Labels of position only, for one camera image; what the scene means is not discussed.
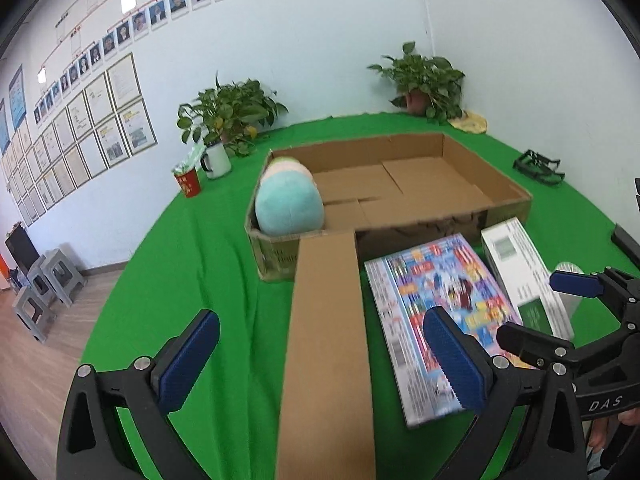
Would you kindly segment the person's right hand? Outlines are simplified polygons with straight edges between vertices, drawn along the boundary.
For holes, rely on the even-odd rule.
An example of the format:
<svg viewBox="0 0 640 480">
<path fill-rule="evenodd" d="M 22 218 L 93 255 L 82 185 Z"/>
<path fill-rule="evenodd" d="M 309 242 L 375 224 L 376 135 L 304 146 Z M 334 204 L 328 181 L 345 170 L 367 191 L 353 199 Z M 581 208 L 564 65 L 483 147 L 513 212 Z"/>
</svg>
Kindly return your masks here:
<svg viewBox="0 0 640 480">
<path fill-rule="evenodd" d="M 638 427 L 640 422 L 639 409 L 632 408 L 615 416 L 596 419 L 591 425 L 588 440 L 589 452 L 593 455 L 597 455 L 606 447 L 614 420 L 618 422 L 618 428 L 622 428 L 622 426 Z"/>
</svg>

